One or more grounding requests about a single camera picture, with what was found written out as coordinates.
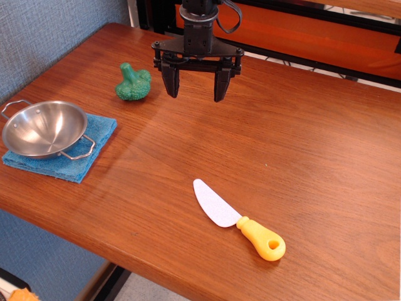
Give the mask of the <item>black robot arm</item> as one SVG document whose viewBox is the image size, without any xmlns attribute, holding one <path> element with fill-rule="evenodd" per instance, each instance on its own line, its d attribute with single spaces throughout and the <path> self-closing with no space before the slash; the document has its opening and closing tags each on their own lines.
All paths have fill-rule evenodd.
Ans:
<svg viewBox="0 0 401 301">
<path fill-rule="evenodd" d="M 244 50 L 214 36 L 214 24 L 222 27 L 218 17 L 221 4 L 237 12 L 237 24 L 223 29 L 227 34 L 235 32 L 241 25 L 242 12 L 232 1 L 183 1 L 179 13 L 184 21 L 184 35 L 152 43 L 154 67 L 161 72 L 171 97 L 178 96 L 181 70 L 213 73 L 215 102 L 224 99 L 231 79 L 241 73 Z"/>
</svg>

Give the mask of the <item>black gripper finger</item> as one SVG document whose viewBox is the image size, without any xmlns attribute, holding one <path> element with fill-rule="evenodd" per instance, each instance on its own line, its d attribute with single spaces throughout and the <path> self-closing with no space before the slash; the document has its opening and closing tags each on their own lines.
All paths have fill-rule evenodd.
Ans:
<svg viewBox="0 0 401 301">
<path fill-rule="evenodd" d="M 179 69 L 176 65 L 163 62 L 161 64 L 161 73 L 167 94 L 176 98 L 179 92 Z"/>
<path fill-rule="evenodd" d="M 216 71 L 214 77 L 214 101 L 220 102 L 224 99 L 231 80 L 231 70 L 223 68 Z"/>
</svg>

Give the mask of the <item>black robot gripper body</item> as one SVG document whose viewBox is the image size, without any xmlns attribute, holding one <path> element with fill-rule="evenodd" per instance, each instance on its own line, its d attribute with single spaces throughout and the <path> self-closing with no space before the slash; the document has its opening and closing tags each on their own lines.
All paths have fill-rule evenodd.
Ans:
<svg viewBox="0 0 401 301">
<path fill-rule="evenodd" d="M 214 73 L 225 69 L 232 76 L 242 71 L 244 50 L 214 36 L 213 24 L 185 23 L 184 34 L 172 40 L 152 43 L 154 67 Z"/>
</svg>

